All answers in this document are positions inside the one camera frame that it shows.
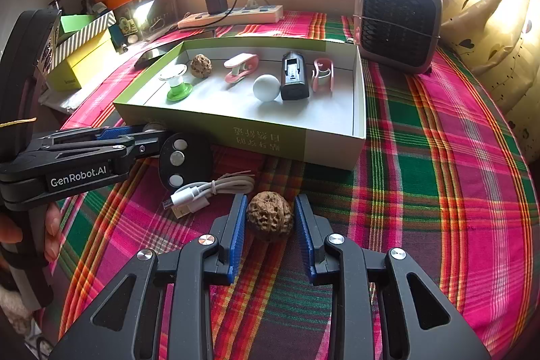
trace human hand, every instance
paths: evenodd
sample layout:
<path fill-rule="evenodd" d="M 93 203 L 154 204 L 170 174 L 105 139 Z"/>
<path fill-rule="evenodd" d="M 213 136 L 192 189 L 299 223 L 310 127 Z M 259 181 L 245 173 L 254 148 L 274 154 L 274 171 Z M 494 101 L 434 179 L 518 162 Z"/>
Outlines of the human hand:
<path fill-rule="evenodd" d="M 53 262 L 60 252 L 60 209 L 56 203 L 50 203 L 45 214 L 45 258 Z M 23 233 L 12 220 L 0 213 L 0 242 L 18 243 L 23 239 Z M 0 257 L 0 266 L 7 268 L 7 264 Z"/>

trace walnut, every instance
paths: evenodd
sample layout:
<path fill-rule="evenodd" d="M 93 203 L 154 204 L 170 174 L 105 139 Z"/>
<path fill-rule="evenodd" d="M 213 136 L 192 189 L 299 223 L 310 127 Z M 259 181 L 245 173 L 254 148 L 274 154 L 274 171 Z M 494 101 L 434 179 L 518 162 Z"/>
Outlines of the walnut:
<path fill-rule="evenodd" d="M 196 55 L 191 61 L 191 75 L 197 78 L 207 78 L 212 73 L 212 63 L 203 54 Z"/>
<path fill-rule="evenodd" d="M 278 193 L 263 191 L 252 198 L 247 207 L 247 225 L 264 241 L 277 241 L 291 232 L 293 213 Z"/>

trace yellow string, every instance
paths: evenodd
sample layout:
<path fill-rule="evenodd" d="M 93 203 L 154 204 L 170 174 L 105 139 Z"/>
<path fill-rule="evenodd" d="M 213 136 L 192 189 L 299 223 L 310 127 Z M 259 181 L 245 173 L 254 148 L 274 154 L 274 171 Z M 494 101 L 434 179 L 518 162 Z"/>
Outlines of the yellow string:
<path fill-rule="evenodd" d="M 14 126 L 15 124 L 23 124 L 25 122 L 34 122 L 37 118 L 30 118 L 29 120 L 18 120 L 18 121 L 11 121 L 11 122 L 3 122 L 0 124 L 0 128 L 2 127 L 8 127 L 8 126 Z"/>

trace curtain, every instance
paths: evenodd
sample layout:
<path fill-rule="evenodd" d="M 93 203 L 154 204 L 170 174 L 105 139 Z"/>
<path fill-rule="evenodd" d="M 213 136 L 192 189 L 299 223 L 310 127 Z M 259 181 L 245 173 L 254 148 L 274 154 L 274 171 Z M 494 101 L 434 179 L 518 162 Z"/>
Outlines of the curtain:
<path fill-rule="evenodd" d="M 540 0 L 443 0 L 441 40 L 501 109 L 528 162 L 540 157 Z"/>

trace green plastic base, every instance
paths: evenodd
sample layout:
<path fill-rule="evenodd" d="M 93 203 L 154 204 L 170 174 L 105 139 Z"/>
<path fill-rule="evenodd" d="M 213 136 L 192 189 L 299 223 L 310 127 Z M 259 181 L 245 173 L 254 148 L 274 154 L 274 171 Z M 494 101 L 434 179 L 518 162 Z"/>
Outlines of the green plastic base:
<path fill-rule="evenodd" d="M 167 93 L 167 99 L 171 101 L 182 101 L 185 97 L 191 94 L 193 85 L 189 83 L 178 84 L 178 86 L 171 87 L 171 90 Z"/>

